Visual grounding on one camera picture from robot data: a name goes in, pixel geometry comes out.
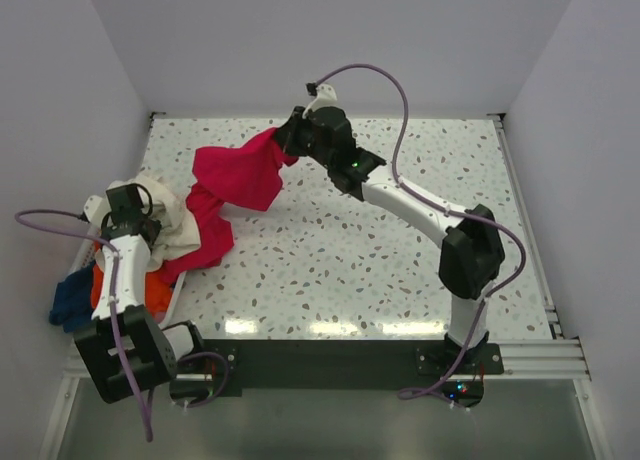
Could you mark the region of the magenta t shirt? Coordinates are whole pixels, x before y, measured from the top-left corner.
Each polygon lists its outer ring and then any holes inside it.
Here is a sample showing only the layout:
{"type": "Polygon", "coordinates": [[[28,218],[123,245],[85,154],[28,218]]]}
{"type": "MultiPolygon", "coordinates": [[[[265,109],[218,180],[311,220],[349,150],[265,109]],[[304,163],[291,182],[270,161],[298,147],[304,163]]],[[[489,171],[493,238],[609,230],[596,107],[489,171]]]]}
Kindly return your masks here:
{"type": "Polygon", "coordinates": [[[221,216],[223,206],[267,211],[283,187],[280,170],[296,163],[275,139],[276,129],[258,133],[238,148],[206,146],[196,150],[192,173],[195,183],[186,207],[195,217],[201,246],[163,263],[159,276],[166,284],[180,274],[221,264],[234,247],[231,223],[221,216]]]}

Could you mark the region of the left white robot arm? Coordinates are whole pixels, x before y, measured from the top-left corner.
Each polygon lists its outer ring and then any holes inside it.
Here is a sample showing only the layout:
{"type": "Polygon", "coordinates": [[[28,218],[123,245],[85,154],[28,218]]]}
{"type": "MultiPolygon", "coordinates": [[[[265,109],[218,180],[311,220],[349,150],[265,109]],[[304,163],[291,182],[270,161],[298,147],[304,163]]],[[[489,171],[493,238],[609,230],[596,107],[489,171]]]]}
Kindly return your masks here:
{"type": "Polygon", "coordinates": [[[198,353],[203,340],[191,322],[162,327],[145,305],[151,250],[161,231],[153,200],[139,183],[106,191],[98,216],[103,282],[90,322],[73,334],[101,398],[114,403],[172,381],[178,362],[198,353]]]}

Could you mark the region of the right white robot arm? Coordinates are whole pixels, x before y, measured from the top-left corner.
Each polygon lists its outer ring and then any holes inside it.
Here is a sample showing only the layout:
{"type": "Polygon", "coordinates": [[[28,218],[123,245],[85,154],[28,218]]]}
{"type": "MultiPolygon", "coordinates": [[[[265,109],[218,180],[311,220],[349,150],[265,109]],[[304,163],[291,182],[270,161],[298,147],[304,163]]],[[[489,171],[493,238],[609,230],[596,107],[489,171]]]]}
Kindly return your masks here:
{"type": "Polygon", "coordinates": [[[392,176],[386,160],[356,144],[343,110],[323,107],[303,116],[294,108],[274,138],[283,153],[310,157],[342,193],[377,206],[426,235],[439,249],[438,276],[451,293],[446,338],[473,349],[488,338],[481,302],[497,278],[505,252],[493,212],[483,205],[456,215],[458,207],[392,176]]]}

